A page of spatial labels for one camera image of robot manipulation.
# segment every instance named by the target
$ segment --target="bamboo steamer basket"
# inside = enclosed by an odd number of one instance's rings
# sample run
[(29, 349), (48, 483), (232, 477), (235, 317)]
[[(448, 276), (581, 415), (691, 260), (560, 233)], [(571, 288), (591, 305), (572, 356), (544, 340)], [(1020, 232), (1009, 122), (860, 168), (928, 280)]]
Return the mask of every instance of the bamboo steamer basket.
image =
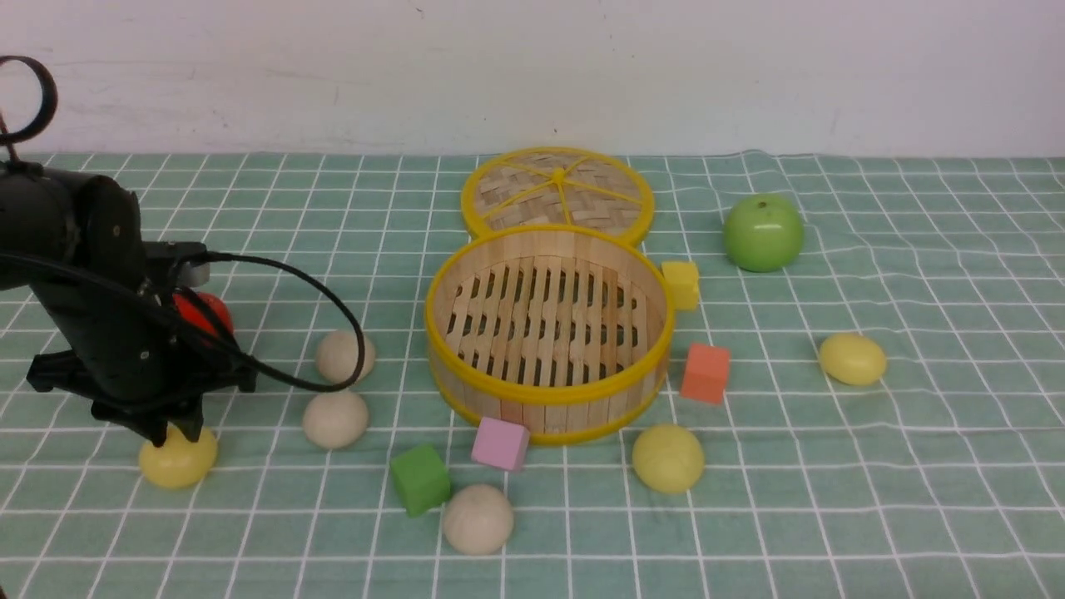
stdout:
[(655, 196), (624, 162), (571, 147), (532, 147), (495, 157), (462, 188), (473, 238), (526, 225), (564, 224), (637, 246), (651, 229)]
[(651, 405), (675, 314), (661, 273), (630, 245), (552, 224), (491, 233), (452, 256), (425, 321), (430, 370), (458, 415), (567, 444), (613, 433)]

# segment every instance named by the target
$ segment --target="beige ball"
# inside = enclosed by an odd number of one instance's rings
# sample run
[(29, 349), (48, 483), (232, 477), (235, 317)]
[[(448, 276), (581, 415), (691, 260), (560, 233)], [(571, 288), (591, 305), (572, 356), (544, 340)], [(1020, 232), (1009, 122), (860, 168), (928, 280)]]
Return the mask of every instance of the beige ball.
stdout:
[(465, 555), (495, 553), (507, 544), (513, 530), (510, 501), (491, 485), (465, 487), (444, 508), (444, 538)]
[[(370, 342), (370, 338), (362, 336), (363, 345), (366, 349), (366, 357), (362, 361), (362, 372), (359, 378), (362, 381), (374, 368), (374, 360), (377, 358), (377, 350)], [(355, 362), (359, 359), (359, 343), (355, 338), (354, 330), (334, 330), (326, 335), (318, 343), (314, 361), (317, 363), (318, 372), (330, 383), (343, 383), (355, 372)]]
[(304, 410), (304, 434), (312, 443), (326, 450), (354, 443), (368, 425), (366, 402), (351, 391), (315, 395)]

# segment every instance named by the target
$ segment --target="yellow ball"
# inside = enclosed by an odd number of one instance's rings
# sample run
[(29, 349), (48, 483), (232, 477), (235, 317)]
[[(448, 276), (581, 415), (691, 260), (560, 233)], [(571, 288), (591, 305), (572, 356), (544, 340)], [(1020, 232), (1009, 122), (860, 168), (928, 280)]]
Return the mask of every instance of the yellow ball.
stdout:
[(218, 440), (206, 426), (195, 443), (176, 427), (168, 426), (163, 447), (145, 441), (138, 462), (148, 482), (165, 489), (180, 489), (203, 480), (217, 457)]
[(685, 492), (703, 475), (703, 446), (676, 424), (656, 424), (636, 438), (633, 468), (644, 485), (663, 493)]
[(865, 387), (887, 372), (887, 356), (875, 341), (856, 333), (837, 333), (821, 343), (818, 361), (845, 385)]

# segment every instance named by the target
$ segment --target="yellow cube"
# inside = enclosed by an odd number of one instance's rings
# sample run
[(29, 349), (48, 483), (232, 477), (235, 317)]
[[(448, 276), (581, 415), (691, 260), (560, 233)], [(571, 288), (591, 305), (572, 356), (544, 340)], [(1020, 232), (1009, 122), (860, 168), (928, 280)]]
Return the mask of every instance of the yellow cube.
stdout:
[(699, 268), (694, 262), (662, 262), (662, 276), (677, 310), (699, 307)]

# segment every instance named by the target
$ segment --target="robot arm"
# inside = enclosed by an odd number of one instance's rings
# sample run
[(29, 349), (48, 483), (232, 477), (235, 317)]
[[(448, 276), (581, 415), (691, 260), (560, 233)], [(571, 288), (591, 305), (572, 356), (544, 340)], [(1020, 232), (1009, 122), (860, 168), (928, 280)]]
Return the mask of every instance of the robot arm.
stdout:
[[(175, 425), (190, 440), (203, 424), (202, 395), (236, 386), (256, 388), (258, 372), (316, 391), (346, 388), (362, 370), (363, 338), (354, 315), (328, 289), (291, 266), (261, 258), (208, 252), (197, 242), (146, 242), (136, 195), (113, 179), (23, 162), (14, 144), (51, 122), (55, 87), (47, 69), (24, 56), (42, 84), (42, 109), (26, 129), (9, 133), (0, 118), (0, 290), (29, 287), (70, 345), (37, 355), (27, 382), (38, 392), (60, 389), (92, 401), (94, 418), (133, 431), (155, 447)], [(344, 384), (317, 385), (285, 376), (240, 352), (217, 317), (180, 284), (182, 274), (212, 261), (243, 260), (281, 268), (325, 293), (348, 317), (359, 363)], [(184, 322), (174, 307), (182, 293), (218, 337)]]

